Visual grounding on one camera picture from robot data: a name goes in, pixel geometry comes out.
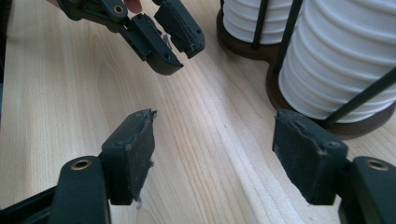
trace white ribbed cylinder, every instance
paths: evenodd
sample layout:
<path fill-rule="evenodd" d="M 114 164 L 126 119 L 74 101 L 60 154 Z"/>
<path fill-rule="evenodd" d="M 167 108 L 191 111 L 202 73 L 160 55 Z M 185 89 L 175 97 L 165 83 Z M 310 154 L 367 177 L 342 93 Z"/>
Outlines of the white ribbed cylinder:
<path fill-rule="evenodd" d="M 300 113 L 325 119 L 396 66 L 396 2 L 305 0 L 279 74 Z M 396 101 L 396 85 L 340 123 L 367 119 Z"/>
<path fill-rule="evenodd" d="M 223 24 L 227 32 L 242 41 L 252 43 L 261 0 L 224 0 Z M 282 41 L 292 0 L 269 0 L 262 29 L 261 44 Z"/>

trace white container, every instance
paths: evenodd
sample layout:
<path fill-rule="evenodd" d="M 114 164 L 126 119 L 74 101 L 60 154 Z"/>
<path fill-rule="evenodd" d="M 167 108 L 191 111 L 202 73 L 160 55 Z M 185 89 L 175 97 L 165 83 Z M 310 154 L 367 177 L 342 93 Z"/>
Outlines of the white container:
<path fill-rule="evenodd" d="M 326 119 L 396 66 L 396 1 L 305 0 L 279 77 L 300 113 Z M 396 85 L 338 122 L 371 117 L 396 101 Z"/>
<path fill-rule="evenodd" d="M 282 41 L 283 32 L 290 13 L 292 0 L 270 0 L 265 14 L 261 44 L 277 44 Z M 261 1 L 224 0 L 223 24 L 227 32 L 242 41 L 252 43 L 256 31 Z"/>

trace light wood surface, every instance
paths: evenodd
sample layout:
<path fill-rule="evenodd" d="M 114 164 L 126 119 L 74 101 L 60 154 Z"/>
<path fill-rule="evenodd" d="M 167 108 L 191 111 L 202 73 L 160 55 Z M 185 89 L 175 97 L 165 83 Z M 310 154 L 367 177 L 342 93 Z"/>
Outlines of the light wood surface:
<path fill-rule="evenodd" d="M 151 17 L 156 7 L 142 0 Z M 57 183 L 61 167 L 98 155 L 129 114 L 158 110 L 155 166 L 143 207 L 111 206 L 113 223 L 338 223 L 286 177 L 271 144 L 275 110 L 267 63 L 220 46 L 219 0 L 183 1 L 205 32 L 205 51 L 170 77 L 155 74 L 120 35 L 70 21 L 44 0 L 14 0 L 0 136 L 0 207 Z M 396 118 L 348 140 L 348 157 L 396 164 Z"/>

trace wooden base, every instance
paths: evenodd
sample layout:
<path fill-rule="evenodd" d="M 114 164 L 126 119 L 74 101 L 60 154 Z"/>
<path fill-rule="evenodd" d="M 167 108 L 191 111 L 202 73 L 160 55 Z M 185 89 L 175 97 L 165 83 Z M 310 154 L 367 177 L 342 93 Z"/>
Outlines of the wooden base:
<path fill-rule="evenodd" d="M 227 49 L 238 55 L 241 55 L 242 57 L 268 62 L 270 66 L 266 77 L 265 87 L 271 104 L 275 109 L 285 108 L 294 110 L 288 104 L 288 102 L 285 100 L 279 90 L 277 74 L 273 74 L 272 72 L 273 67 L 276 63 L 277 53 L 280 45 L 261 45 L 257 49 L 253 49 L 251 47 L 251 43 L 241 41 L 230 35 L 225 30 L 222 19 L 223 12 L 222 10 L 220 10 L 217 17 L 218 41 L 223 44 Z M 375 129 L 385 124 L 393 115 L 395 107 L 396 102 L 389 106 L 387 109 L 374 114 L 368 119 L 348 124 L 335 123 L 327 131 L 337 135 L 341 139 L 360 137 L 374 131 Z"/>

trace wooden table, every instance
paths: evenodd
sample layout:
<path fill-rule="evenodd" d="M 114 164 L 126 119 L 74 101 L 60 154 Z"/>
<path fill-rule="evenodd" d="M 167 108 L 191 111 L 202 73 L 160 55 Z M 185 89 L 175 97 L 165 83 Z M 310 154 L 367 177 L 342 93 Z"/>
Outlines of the wooden table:
<path fill-rule="evenodd" d="M 153 16 L 156 7 L 142 1 Z M 157 109 L 155 166 L 143 207 L 111 206 L 114 223 L 337 223 L 310 206 L 271 144 L 275 110 L 268 64 L 220 46 L 219 0 L 183 1 L 205 32 L 205 51 L 170 77 L 142 63 L 120 35 L 70 21 L 44 0 L 15 0 L 7 40 L 0 136 L 0 206 L 57 184 L 61 167 L 98 155 L 129 114 Z M 348 157 L 396 164 L 396 117 L 346 143 Z"/>

